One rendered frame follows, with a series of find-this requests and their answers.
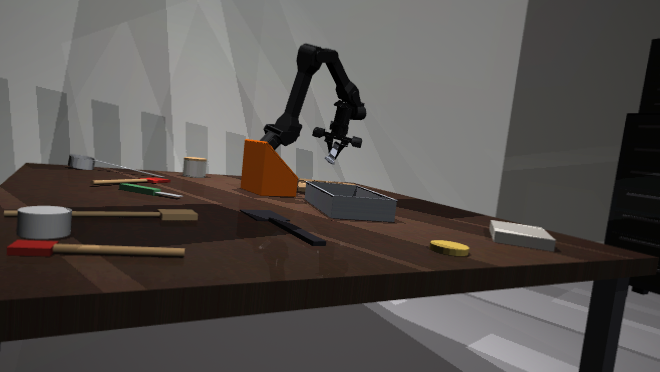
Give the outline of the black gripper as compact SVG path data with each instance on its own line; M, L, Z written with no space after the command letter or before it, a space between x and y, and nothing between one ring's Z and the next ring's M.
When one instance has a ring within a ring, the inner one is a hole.
M348 125L349 125L349 121L342 121L342 120L334 118L331 133L325 132L325 129L319 128L319 127L316 127L313 130L312 136L318 137L318 138L321 138L322 136L325 136L324 141L327 142L329 153L332 149L333 139L337 139L337 140L341 141L334 160L336 160L337 156L339 155L339 153L341 152L341 150L344 147L348 147L349 143L351 143L351 145L353 147L361 148L362 138L355 137L355 136L353 136L353 138L346 137Z

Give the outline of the green-handled knife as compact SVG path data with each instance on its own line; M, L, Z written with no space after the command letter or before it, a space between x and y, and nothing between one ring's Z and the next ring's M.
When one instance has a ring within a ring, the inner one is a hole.
M127 183L119 184L119 190L130 191L130 192L141 193L141 194L152 195L152 196L162 194L162 195L168 195L168 196L174 196L174 197L183 197L182 195L176 195L176 194L160 192L160 189L145 187L145 186L139 186L139 185L133 185L133 184L127 184Z

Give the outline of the grey saucepan with long thin handle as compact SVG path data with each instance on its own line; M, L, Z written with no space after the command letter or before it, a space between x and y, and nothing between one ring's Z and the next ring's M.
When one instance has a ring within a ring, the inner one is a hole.
M125 169L129 169L129 170L133 170L133 171L137 171L137 172L141 172L141 173L145 173L145 174L150 174L150 173L146 173L146 172L142 172L142 171L138 171L138 170L134 170L134 169L130 169L130 168L126 168L126 167L122 167L122 166L118 166L118 165L114 165L114 164L110 164L110 163L106 163L106 162L102 162L102 161L98 161L95 158L82 156L82 155L74 155L74 154L71 154L69 156L68 166L73 167L73 168L77 168L77 169L83 169L83 170L94 170L96 161L101 162L101 163L105 163L105 164L109 164L109 165L113 165L113 166L117 166L117 167L121 167L121 168L125 168ZM154 175L154 174L150 174L150 175ZM154 176L158 176L158 175L154 175ZM158 177L162 177L162 176L158 176Z

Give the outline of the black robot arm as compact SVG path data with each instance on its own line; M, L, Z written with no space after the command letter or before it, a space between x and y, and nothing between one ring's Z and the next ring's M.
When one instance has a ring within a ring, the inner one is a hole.
M312 76L325 63L336 83L336 93L339 99L335 118L342 121L363 120L366 117L364 103L361 102L359 90L349 79L340 62L338 53L331 49L303 44L297 55L298 72L286 105L285 112L275 124L266 124L265 135L259 141L265 141L276 150L280 144L287 146L300 137L302 124L299 115L312 79ZM345 102L345 103L344 103Z

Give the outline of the yellow round disc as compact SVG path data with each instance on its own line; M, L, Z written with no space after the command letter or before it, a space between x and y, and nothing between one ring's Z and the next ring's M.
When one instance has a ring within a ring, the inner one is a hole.
M452 256L466 256L469 251L469 247L466 245L444 240L430 241L429 248L432 251Z

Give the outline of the white flat rectangular block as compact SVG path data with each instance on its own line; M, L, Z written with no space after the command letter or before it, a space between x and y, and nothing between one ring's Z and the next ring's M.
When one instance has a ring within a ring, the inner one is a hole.
M542 227L490 220L494 242L554 251L555 239Z

